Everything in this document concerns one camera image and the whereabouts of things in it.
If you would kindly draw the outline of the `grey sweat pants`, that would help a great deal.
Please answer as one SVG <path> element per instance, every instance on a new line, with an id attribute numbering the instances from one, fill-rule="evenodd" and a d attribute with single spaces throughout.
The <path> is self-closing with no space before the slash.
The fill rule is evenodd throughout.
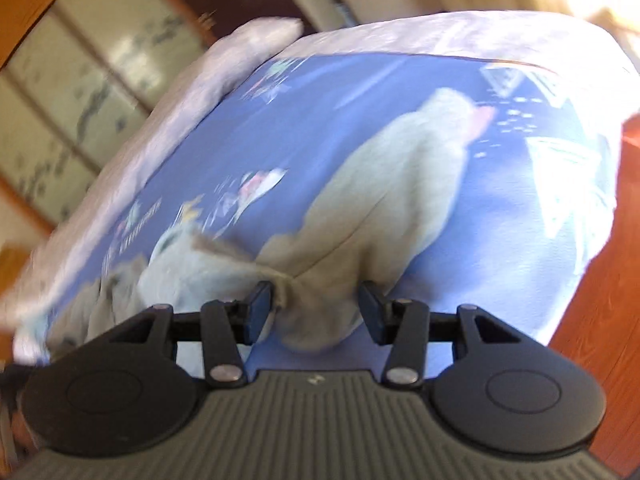
<path id="1" fill-rule="evenodd" d="M 298 351 L 338 344 L 360 324 L 359 283 L 392 289 L 442 232 L 454 209 L 470 144 L 496 111 L 438 89 L 350 154 L 314 199 L 302 226 L 270 237 L 256 256 L 194 223 L 168 229 L 152 254 L 86 285 L 53 322 L 52 358 L 65 356 L 153 304 L 198 310 L 274 287 L 267 326 Z"/>

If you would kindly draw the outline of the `blue patterned bed sheet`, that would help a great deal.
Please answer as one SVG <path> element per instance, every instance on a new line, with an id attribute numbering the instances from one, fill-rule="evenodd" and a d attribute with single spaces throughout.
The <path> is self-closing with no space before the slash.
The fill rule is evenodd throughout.
<path id="1" fill-rule="evenodd" d="M 604 81 L 385 53 L 259 67 L 171 152 L 17 341 L 43 364 L 142 309 L 193 312 L 261 280 L 254 364 L 382 364 L 362 281 L 478 304 L 548 344 L 610 237 L 622 121 Z"/>

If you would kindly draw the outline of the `lilac floral quilt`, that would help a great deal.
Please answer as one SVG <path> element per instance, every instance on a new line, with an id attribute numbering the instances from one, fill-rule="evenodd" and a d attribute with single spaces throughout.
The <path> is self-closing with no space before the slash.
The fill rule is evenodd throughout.
<path id="1" fill-rule="evenodd" d="M 402 18 L 306 36 L 292 18 L 258 18 L 219 40 L 186 68 L 141 130 L 107 164 L 72 216 L 41 245 L 1 299 L 1 322 L 17 341 L 48 312 L 85 266 L 126 201 L 195 126 L 259 67 L 315 55 L 385 53 L 474 58 L 550 70 L 578 84 L 587 70 L 604 81 L 624 122 L 639 109 L 639 75 L 602 28 L 529 11 L 463 11 Z"/>

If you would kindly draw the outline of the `wooden wardrobe with glass panels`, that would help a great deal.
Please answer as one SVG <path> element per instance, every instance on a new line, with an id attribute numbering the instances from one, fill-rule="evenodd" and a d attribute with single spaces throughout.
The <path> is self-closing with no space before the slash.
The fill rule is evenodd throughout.
<path id="1" fill-rule="evenodd" d="M 1 177 L 56 226 L 205 51 L 170 0 L 55 0 L 1 71 Z"/>

